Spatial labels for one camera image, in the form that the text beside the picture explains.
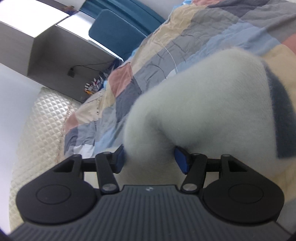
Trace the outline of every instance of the bed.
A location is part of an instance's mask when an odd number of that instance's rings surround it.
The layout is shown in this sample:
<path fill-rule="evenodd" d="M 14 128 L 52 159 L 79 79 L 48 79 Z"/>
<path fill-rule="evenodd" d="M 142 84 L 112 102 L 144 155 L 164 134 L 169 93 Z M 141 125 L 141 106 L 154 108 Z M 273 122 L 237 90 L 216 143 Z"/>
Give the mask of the bed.
<path fill-rule="evenodd" d="M 142 93 L 230 47 L 261 56 L 285 85 L 296 109 L 296 3 L 185 1 L 111 73 L 105 89 L 67 118 L 65 157 L 81 154 L 83 158 L 92 158 L 107 148 L 120 146 L 129 110 Z M 285 175 L 284 182 L 276 179 L 284 191 L 287 182 L 296 183 L 293 171 Z"/>

